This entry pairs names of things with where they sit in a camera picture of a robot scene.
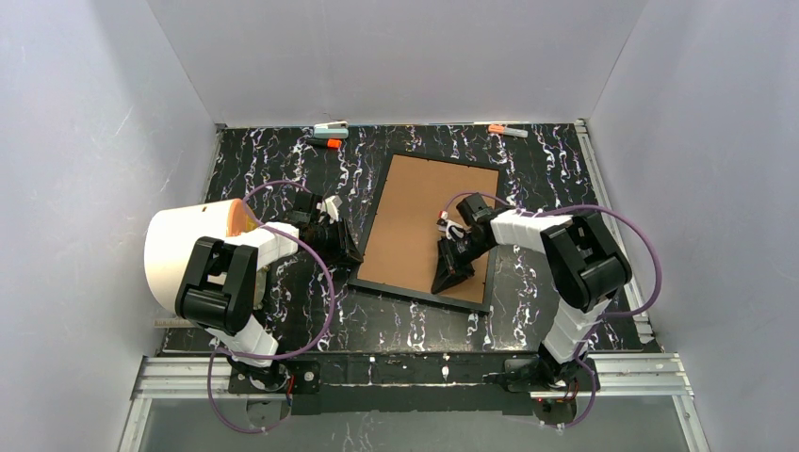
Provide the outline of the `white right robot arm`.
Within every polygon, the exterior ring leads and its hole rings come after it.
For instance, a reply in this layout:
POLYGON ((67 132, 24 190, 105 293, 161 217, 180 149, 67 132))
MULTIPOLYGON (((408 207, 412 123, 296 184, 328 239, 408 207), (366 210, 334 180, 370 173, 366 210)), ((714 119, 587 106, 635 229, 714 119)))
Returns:
POLYGON ((471 278, 473 261, 497 246, 517 246, 542 253, 560 299, 554 323, 539 354, 554 364, 582 356, 589 330, 605 313, 632 271, 600 212, 591 207, 570 215, 491 207, 479 193, 462 199, 460 221, 441 210, 436 221, 437 264, 431 291, 443 292, 471 278))

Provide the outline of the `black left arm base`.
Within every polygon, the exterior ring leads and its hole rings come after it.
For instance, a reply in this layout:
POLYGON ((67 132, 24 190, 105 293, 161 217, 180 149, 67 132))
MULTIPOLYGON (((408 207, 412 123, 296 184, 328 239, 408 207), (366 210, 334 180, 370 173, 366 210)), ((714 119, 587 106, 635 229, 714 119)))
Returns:
POLYGON ((280 361, 269 367, 254 367, 232 358, 228 391, 231 394, 316 394, 320 386, 320 364, 315 361, 280 361))

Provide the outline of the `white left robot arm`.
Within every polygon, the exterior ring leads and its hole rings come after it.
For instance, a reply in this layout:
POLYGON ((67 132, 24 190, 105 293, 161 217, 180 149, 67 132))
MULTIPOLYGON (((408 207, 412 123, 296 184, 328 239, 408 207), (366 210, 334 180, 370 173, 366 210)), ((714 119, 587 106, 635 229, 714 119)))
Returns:
POLYGON ((215 336, 233 361, 268 368, 290 358, 278 353, 278 342, 254 316, 259 273, 271 264, 306 251, 318 264, 333 309, 334 280, 330 265, 360 264, 342 201, 314 193, 297 195, 284 221, 262 223, 241 199, 232 203, 233 235, 200 236, 188 257, 175 297, 175 312, 215 336))

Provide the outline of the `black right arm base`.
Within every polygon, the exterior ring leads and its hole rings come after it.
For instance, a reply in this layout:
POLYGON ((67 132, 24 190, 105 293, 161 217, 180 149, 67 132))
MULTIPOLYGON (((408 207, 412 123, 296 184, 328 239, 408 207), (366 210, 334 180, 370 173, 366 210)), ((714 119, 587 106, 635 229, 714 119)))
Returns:
POLYGON ((482 381, 511 393, 562 391, 573 395, 601 388, 595 361, 586 353, 559 363, 546 350, 543 354, 506 359, 498 371, 484 374, 482 381))

